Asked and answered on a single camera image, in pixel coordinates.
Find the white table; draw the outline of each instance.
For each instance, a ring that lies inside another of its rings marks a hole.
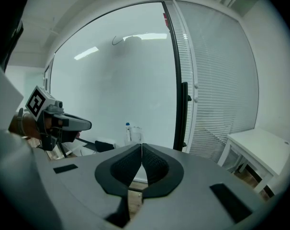
[[[266,175],[255,187],[259,193],[273,176],[279,176],[290,155],[290,143],[260,128],[228,135],[228,140],[218,165],[222,166],[229,155],[230,148],[233,147],[241,154],[237,161],[244,157],[249,163],[254,165]],[[246,167],[243,164],[240,172]]]

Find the bottle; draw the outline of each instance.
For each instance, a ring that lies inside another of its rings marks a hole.
[[[131,142],[131,131],[130,131],[130,124],[126,123],[126,135],[128,143]]]

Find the person's arm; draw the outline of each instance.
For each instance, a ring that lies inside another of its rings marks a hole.
[[[21,135],[21,134],[19,134],[19,129],[18,129],[17,122],[18,121],[17,121],[17,114],[16,114],[16,115],[14,115],[14,117],[13,117],[11,123],[10,123],[9,131],[12,132],[12,133],[15,133],[17,135]],[[30,114],[25,114],[23,116],[22,126],[23,126],[23,129],[24,129],[24,132],[25,132],[25,136],[41,139],[40,133],[39,133],[39,131],[36,128],[35,120]],[[45,127],[46,127],[46,129],[50,129],[51,128],[51,118],[47,118],[45,120]]]

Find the black rubber pad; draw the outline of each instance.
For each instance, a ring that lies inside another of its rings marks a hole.
[[[225,184],[215,184],[210,186],[210,188],[235,223],[238,223],[251,215],[252,212],[247,208],[247,206],[243,204],[243,202],[235,196]]]
[[[56,172],[56,174],[59,174],[59,173],[70,171],[76,168],[78,168],[76,165],[70,164],[70,165],[54,168],[54,171]]]
[[[148,180],[148,187],[143,190],[143,199],[167,196],[183,178],[181,163],[148,144],[143,144],[142,149],[142,165]]]
[[[95,170],[95,178],[106,193],[127,198],[128,187],[141,164],[142,146],[137,144],[101,162]]]

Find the person's hand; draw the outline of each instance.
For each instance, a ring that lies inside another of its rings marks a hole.
[[[59,126],[62,126],[62,120],[58,121]],[[41,139],[40,133],[36,128],[35,120],[30,114],[25,114],[23,117],[22,125],[25,131],[26,136],[33,137],[36,139]],[[45,129],[50,130],[52,127],[52,120],[50,117],[45,119]],[[76,135],[77,138],[80,137],[80,133],[78,132]]]

